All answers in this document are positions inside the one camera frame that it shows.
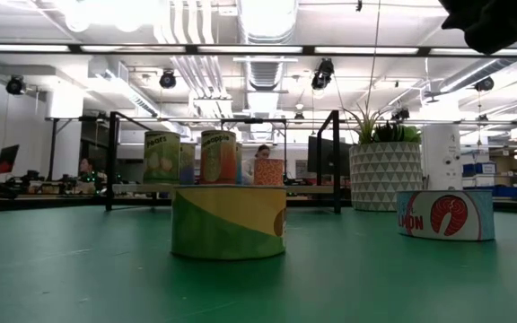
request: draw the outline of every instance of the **large can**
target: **large can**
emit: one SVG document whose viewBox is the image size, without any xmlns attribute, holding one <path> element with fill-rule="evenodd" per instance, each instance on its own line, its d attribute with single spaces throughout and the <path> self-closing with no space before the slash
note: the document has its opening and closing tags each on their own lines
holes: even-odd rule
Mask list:
<svg viewBox="0 0 517 323">
<path fill-rule="evenodd" d="M 242 144 L 237 143 L 237 184 L 242 184 Z"/>
<path fill-rule="evenodd" d="M 179 183 L 182 185 L 195 184 L 195 150 L 196 144 L 180 144 L 180 174 Z"/>
<path fill-rule="evenodd" d="M 145 132 L 144 183 L 179 183 L 180 136 L 169 131 Z"/>
<path fill-rule="evenodd" d="M 236 135 L 208 130 L 201 135 L 201 184 L 235 184 Z"/>
</svg>

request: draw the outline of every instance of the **pillar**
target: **pillar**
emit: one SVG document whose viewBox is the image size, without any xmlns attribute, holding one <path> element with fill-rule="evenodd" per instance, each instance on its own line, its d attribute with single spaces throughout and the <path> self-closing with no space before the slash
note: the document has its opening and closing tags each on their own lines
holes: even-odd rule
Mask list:
<svg viewBox="0 0 517 323">
<path fill-rule="evenodd" d="M 83 96 L 80 89 L 71 84 L 59 85 L 48 93 L 48 116 L 51 118 L 78 118 L 83 114 Z M 60 129 L 66 121 L 59 121 Z M 79 149 L 81 145 L 81 122 L 72 121 L 57 134 L 53 179 L 63 174 L 77 176 L 79 173 Z"/>
</svg>

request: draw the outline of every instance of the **white wall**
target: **white wall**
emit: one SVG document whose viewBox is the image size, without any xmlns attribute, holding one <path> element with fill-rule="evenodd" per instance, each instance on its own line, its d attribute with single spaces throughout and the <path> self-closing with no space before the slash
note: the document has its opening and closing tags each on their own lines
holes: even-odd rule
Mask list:
<svg viewBox="0 0 517 323">
<path fill-rule="evenodd" d="M 44 118 L 47 107 L 35 99 L 22 95 L 7 94 L 0 84 L 0 150 L 19 144 L 19 152 L 13 168 L 14 175 L 24 175 L 27 170 L 38 170 L 44 176 L 48 172 L 51 124 Z"/>
</svg>

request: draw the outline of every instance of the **ceiling camera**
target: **ceiling camera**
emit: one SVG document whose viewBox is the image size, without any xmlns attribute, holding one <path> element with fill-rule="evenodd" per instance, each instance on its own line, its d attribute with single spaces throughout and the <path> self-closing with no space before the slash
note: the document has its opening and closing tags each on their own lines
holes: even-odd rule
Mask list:
<svg viewBox="0 0 517 323">
<path fill-rule="evenodd" d="M 13 75 L 11 80 L 5 86 L 7 93 L 12 95 L 23 95 L 27 89 L 25 82 L 23 81 L 23 76 Z"/>
<path fill-rule="evenodd" d="M 314 77 L 312 78 L 312 89 L 323 90 L 326 88 L 332 80 L 331 76 L 333 74 L 334 65 L 332 64 L 332 60 L 330 58 L 322 58 L 319 68 L 314 72 Z"/>
<path fill-rule="evenodd" d="M 494 89 L 494 80 L 488 76 L 484 80 L 474 84 L 474 89 L 478 92 L 490 91 Z"/>
<path fill-rule="evenodd" d="M 177 85 L 177 79 L 175 78 L 175 71 L 168 69 L 162 72 L 161 80 L 159 84 L 163 89 L 172 89 Z"/>
</svg>

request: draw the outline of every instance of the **ceiling light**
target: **ceiling light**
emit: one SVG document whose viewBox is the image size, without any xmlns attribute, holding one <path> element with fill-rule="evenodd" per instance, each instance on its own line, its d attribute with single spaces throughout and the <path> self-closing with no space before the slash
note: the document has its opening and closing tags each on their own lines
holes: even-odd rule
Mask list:
<svg viewBox="0 0 517 323">
<path fill-rule="evenodd" d="M 483 56 L 484 54 L 470 48 L 433 48 L 430 50 L 432 55 L 465 55 L 465 56 Z M 498 56 L 517 56 L 517 48 L 506 48 L 498 50 L 494 53 Z"/>
<path fill-rule="evenodd" d="M 140 45 L 83 45 L 81 50 L 86 53 L 134 53 L 153 52 L 155 53 L 184 53 L 184 46 L 140 46 Z"/>
<path fill-rule="evenodd" d="M 379 55 L 414 55 L 418 48 L 373 48 L 373 47 L 316 47 L 316 54 L 376 54 Z"/>
<path fill-rule="evenodd" d="M 288 57 L 233 57 L 236 63 L 297 63 L 298 58 Z"/>
<path fill-rule="evenodd" d="M 323 89 L 312 90 L 312 97 L 314 99 L 322 99 L 322 97 L 324 97 L 324 90 Z"/>
<path fill-rule="evenodd" d="M 14 45 L 0 44 L 0 52 L 68 52 L 67 45 Z"/>
<path fill-rule="evenodd" d="M 300 54 L 302 53 L 301 46 L 200 46 L 198 47 L 200 53 L 240 53 L 240 54 L 254 54 L 254 53 L 268 53 L 268 54 Z"/>
</svg>

